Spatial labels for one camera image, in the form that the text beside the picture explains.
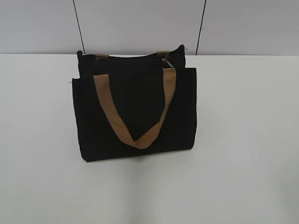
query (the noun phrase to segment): bag handle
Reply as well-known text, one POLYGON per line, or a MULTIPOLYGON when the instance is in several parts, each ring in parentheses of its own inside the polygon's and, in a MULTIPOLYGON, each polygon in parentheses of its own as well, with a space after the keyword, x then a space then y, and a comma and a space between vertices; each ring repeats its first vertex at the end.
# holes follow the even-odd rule
POLYGON ((165 107, 162 112, 160 121, 156 123, 152 128, 150 128, 143 136, 134 141, 113 103, 110 90, 109 75, 105 74, 93 76, 100 104, 111 127, 114 130, 114 133, 117 135, 119 140, 138 149, 144 149, 151 145, 151 143, 158 137, 161 126, 167 114, 176 88, 176 78, 177 75, 175 68, 163 69, 165 107))
POLYGON ((109 54, 102 54, 102 53, 97 53, 94 55, 95 59, 105 59, 105 58, 109 58, 109 54))
POLYGON ((168 59, 169 58, 169 53, 170 52, 167 51, 167 50, 157 51, 157 57, 168 59))

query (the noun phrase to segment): bag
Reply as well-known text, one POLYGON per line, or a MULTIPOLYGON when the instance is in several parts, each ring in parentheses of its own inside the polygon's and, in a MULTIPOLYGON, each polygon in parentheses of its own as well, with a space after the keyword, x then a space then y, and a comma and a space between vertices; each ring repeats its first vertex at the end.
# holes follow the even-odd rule
POLYGON ((157 58, 115 63, 122 67, 111 63, 101 74, 72 80, 82 158, 191 149, 197 125, 196 69, 163 68, 157 58))
POLYGON ((103 74, 111 68, 117 69, 126 66, 126 69, 136 69, 136 65, 147 69, 148 67, 156 66, 167 68, 185 67, 185 47, 180 45, 174 51, 157 51, 154 54, 140 57, 114 57, 107 54, 83 55, 82 51, 77 52, 78 68, 80 77, 103 74))

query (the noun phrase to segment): white wall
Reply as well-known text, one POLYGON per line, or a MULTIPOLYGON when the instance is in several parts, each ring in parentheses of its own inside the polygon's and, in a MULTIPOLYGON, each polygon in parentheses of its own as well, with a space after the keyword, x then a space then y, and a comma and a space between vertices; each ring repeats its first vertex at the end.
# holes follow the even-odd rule
MULTIPOLYGON (((75 0, 86 53, 196 50, 204 0, 75 0)), ((299 55, 298 0, 207 0, 199 54, 299 55)), ((1 0, 0 53, 82 49, 72 0, 1 0)))
POLYGON ((75 0, 86 52, 194 54, 204 0, 75 0))
POLYGON ((82 49, 72 0, 1 0, 0 53, 82 49))
POLYGON ((207 0, 200 54, 299 55, 298 0, 207 0))

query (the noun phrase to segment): table surface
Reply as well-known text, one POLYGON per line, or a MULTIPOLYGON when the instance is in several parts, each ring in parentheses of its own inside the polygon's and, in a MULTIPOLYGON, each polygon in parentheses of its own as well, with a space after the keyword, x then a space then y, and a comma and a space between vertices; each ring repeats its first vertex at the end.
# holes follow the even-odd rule
POLYGON ((194 148, 86 163, 75 55, 0 55, 0 223, 299 223, 299 56, 186 56, 194 148))

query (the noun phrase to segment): brown strap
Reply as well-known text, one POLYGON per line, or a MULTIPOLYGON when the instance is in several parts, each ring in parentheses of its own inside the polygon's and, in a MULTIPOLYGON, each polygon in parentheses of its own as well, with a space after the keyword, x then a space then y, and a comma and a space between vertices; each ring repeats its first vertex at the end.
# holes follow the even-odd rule
POLYGON ((95 54, 95 59, 105 59, 105 58, 109 58, 109 55, 108 54, 101 54, 101 53, 95 54))
POLYGON ((156 123, 151 129, 149 129, 143 136, 138 140, 134 141, 130 132, 128 131, 125 123, 119 116, 115 105, 113 103, 109 75, 97 75, 93 76, 95 87, 97 90, 100 104, 103 108, 106 117, 113 128, 117 137, 125 144, 143 149, 151 145, 151 143, 158 137, 161 126, 164 122, 167 114, 169 104, 171 103, 175 88, 176 88, 176 70, 175 68, 163 69, 163 86, 165 94, 165 107, 162 112, 160 121, 156 123))
POLYGON ((167 50, 157 51, 157 57, 162 57, 162 58, 168 59, 169 51, 167 51, 167 50))

